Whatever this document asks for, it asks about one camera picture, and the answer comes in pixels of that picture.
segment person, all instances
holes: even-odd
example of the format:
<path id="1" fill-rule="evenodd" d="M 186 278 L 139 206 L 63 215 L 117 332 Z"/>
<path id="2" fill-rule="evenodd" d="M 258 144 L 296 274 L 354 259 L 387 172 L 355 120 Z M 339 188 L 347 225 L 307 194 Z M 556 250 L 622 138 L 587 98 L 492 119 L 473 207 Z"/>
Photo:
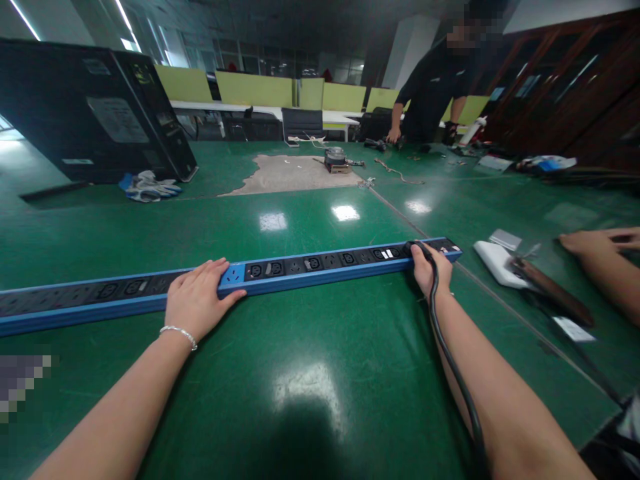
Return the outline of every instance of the person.
<path id="1" fill-rule="evenodd" d="M 458 22 L 413 69 L 393 106 L 388 142 L 396 143 L 403 135 L 410 143 L 432 142 L 440 119 L 453 98 L 451 118 L 445 124 L 443 139 L 443 143 L 453 144 L 476 73 L 479 38 L 486 30 L 476 19 L 483 15 L 478 8 L 473 8 L 480 3 L 470 3 L 467 18 Z M 411 104 L 400 130 L 402 113 L 409 100 Z"/>
<path id="2" fill-rule="evenodd" d="M 568 252 L 574 254 L 587 276 L 599 290 L 626 318 L 636 327 L 640 327 L 640 268 L 620 255 L 626 251 L 640 251 L 640 227 L 616 228 L 607 230 L 578 231 L 559 236 L 560 243 Z M 640 459 L 630 454 L 628 446 L 616 440 L 617 435 L 635 442 L 640 439 L 640 395 L 636 393 L 628 402 L 619 423 L 605 428 L 605 441 L 588 446 L 589 464 L 595 469 L 606 472 L 618 472 L 619 460 L 633 476 L 640 478 Z M 614 441 L 618 447 L 618 457 L 612 457 L 608 447 Z"/>
<path id="3" fill-rule="evenodd" d="M 640 268 L 620 255 L 640 251 L 640 227 L 578 231 L 559 240 L 602 293 L 640 327 Z"/>
<path id="4" fill-rule="evenodd" d="M 441 330 L 479 412 L 493 478 L 593 479 L 549 410 L 452 296 L 450 262 L 444 254 L 428 245 L 426 248 L 439 271 L 435 301 Z M 433 270 L 418 246 L 412 246 L 411 254 L 415 279 L 427 295 Z M 165 326 L 176 329 L 160 334 L 46 458 L 32 480 L 122 480 L 136 476 L 193 344 L 215 328 L 229 308 L 246 295 L 246 291 L 239 290 L 218 299 L 216 286 L 228 266 L 224 258 L 209 261 L 171 284 Z M 446 362 L 443 364 L 455 402 L 469 428 L 460 391 Z"/>

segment yellow-green partition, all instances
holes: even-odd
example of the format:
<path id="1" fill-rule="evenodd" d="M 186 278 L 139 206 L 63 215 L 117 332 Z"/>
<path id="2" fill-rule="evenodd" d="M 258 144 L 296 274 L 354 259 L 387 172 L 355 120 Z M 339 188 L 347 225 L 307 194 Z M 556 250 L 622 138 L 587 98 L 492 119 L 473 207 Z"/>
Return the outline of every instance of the yellow-green partition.
<path id="1" fill-rule="evenodd" d="M 400 90 L 372 88 L 367 102 L 367 111 L 372 112 L 376 107 L 393 108 Z"/>
<path id="2" fill-rule="evenodd" d="M 292 79 L 220 71 L 215 77 L 223 103 L 293 107 Z"/>
<path id="3" fill-rule="evenodd" d="M 366 87 L 325 83 L 322 93 L 322 110 L 362 111 Z"/>
<path id="4" fill-rule="evenodd" d="M 322 110 L 324 86 L 324 78 L 302 79 L 300 81 L 300 108 L 304 110 Z"/>
<path id="5" fill-rule="evenodd" d="M 198 69 L 185 69 L 156 65 L 160 82 L 169 100 L 211 103 L 211 90 L 207 74 Z"/>
<path id="6" fill-rule="evenodd" d="M 470 95 L 467 97 L 467 102 L 465 103 L 465 107 L 462 109 L 462 113 L 460 114 L 460 120 L 458 123 L 460 125 L 470 125 L 475 122 L 476 118 L 480 116 L 482 110 L 484 110 L 485 105 L 489 101 L 489 97 L 480 97 L 477 95 Z M 442 116 L 441 121 L 447 121 L 451 118 L 451 101 L 445 110 L 445 114 Z"/>

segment silver bracelet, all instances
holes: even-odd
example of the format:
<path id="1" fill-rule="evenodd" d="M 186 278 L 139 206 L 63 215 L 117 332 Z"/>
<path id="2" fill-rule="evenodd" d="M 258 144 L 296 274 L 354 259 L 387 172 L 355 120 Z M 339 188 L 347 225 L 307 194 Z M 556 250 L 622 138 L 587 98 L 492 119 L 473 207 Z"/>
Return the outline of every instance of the silver bracelet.
<path id="1" fill-rule="evenodd" d="M 184 330 L 184 329 L 182 329 L 180 327 L 174 327 L 173 325 L 167 325 L 166 327 L 162 327 L 160 329 L 160 334 L 162 334 L 162 332 L 164 332 L 166 330 L 176 330 L 176 331 L 182 333 L 191 342 L 191 346 L 192 346 L 191 351 L 198 350 L 198 344 L 195 342 L 194 338 L 191 336 L 191 334 L 188 331 L 186 331 L 186 330 Z"/>

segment power outlet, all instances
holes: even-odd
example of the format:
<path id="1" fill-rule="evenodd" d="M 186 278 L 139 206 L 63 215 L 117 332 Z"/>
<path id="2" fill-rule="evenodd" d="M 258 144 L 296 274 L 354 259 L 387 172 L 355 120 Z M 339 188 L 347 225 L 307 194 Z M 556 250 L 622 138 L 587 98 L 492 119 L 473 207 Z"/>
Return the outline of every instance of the power outlet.
<path id="1" fill-rule="evenodd" d="M 342 264 L 340 263 L 340 257 L 337 253 L 324 253 L 322 254 L 321 260 L 322 266 L 325 270 L 342 267 Z"/>
<path id="2" fill-rule="evenodd" d="M 244 265 L 230 265 L 226 272 L 220 277 L 220 285 L 231 283 L 242 283 L 245 280 Z"/>
<path id="3" fill-rule="evenodd" d="M 84 302 L 94 285 L 78 285 L 76 287 L 69 287 L 62 298 L 55 304 L 55 308 L 70 308 L 77 307 Z"/>
<path id="4" fill-rule="evenodd" d="M 279 277 L 285 274 L 285 269 L 281 261 L 267 262 L 265 266 L 266 277 Z"/>
<path id="5" fill-rule="evenodd" d="M 307 271 L 318 271 L 323 269 L 322 259 L 320 257 L 306 257 L 303 262 Z"/>
<path id="6" fill-rule="evenodd" d="M 148 295 L 164 295 L 169 291 L 171 282 L 176 280 L 180 275 L 186 272 L 165 273 L 164 275 L 156 275 L 151 278 L 149 286 L 145 289 L 145 296 Z"/>
<path id="7" fill-rule="evenodd" d="M 123 281 L 110 281 L 100 283 L 89 297 L 89 301 L 87 303 L 101 303 L 114 300 L 116 294 L 118 294 L 118 291 L 120 290 L 120 287 L 124 283 L 125 282 Z"/>
<path id="8" fill-rule="evenodd" d="M 245 268 L 245 281 L 260 280 L 265 278 L 266 270 L 266 262 L 248 264 Z"/>
<path id="9" fill-rule="evenodd" d="M 301 257 L 285 259 L 285 275 L 299 275 L 306 271 L 304 259 Z"/>
<path id="10" fill-rule="evenodd" d="M 0 297 L 0 317 L 16 315 L 26 298 L 24 293 L 8 293 Z"/>
<path id="11" fill-rule="evenodd" d="M 150 280 L 151 279 L 148 277 L 129 280 L 128 283 L 125 284 L 125 288 L 117 296 L 116 300 L 143 296 L 150 284 Z"/>
<path id="12" fill-rule="evenodd" d="M 358 265 L 357 252 L 340 252 L 338 256 L 344 267 Z"/>
<path id="13" fill-rule="evenodd" d="M 64 290 L 64 288 L 54 288 L 39 292 L 30 292 L 33 294 L 33 300 L 28 304 L 24 304 L 21 309 L 22 313 L 49 310 L 62 298 Z"/>
<path id="14" fill-rule="evenodd" d="M 385 247 L 381 249 L 375 248 L 371 249 L 370 252 L 376 261 L 398 260 L 405 257 L 402 253 L 401 245 L 398 247 Z"/>
<path id="15" fill-rule="evenodd" d="M 356 260 L 360 265 L 365 265 L 367 263 L 374 263 L 375 258 L 373 258 L 371 252 L 369 250 L 356 250 L 353 252 Z"/>

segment green floor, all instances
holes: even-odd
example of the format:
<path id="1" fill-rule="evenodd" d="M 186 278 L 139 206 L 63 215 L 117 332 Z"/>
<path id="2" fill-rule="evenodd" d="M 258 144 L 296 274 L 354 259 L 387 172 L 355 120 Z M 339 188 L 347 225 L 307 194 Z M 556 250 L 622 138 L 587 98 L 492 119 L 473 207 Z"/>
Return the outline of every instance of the green floor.
<path id="1" fill-rule="evenodd" d="M 341 146 L 366 160 L 359 173 L 376 178 L 374 191 L 216 198 L 242 186 L 258 153 L 312 153 L 310 145 L 292 151 L 281 143 L 192 143 L 201 171 L 182 196 L 152 205 L 128 201 L 113 186 L 26 205 L 9 188 L 12 175 L 42 183 L 38 170 L 0 170 L 8 205 L 0 213 L 0 288 L 188 267 L 222 255 L 240 261 L 400 242 L 419 231 L 448 236 L 465 250 L 456 297 L 572 442 L 586 444 L 617 406 L 545 318 L 494 282 L 472 245 L 496 228 L 542 242 L 536 265 L 592 310 L 599 341 L 589 354 L 628 395 L 640 384 L 640 334 L 552 238 L 636 223 L 638 200 L 496 177 L 437 153 L 414 161 L 409 150 L 379 155 Z M 376 156 L 426 184 L 403 184 L 374 164 Z M 401 273 L 247 298 L 189 360 L 141 477 L 474 478 L 467 434 L 416 299 Z M 0 433 L 3 477 L 32 472 L 162 321 L 155 313 L 0 339 L 0 352 L 59 356 Z"/>

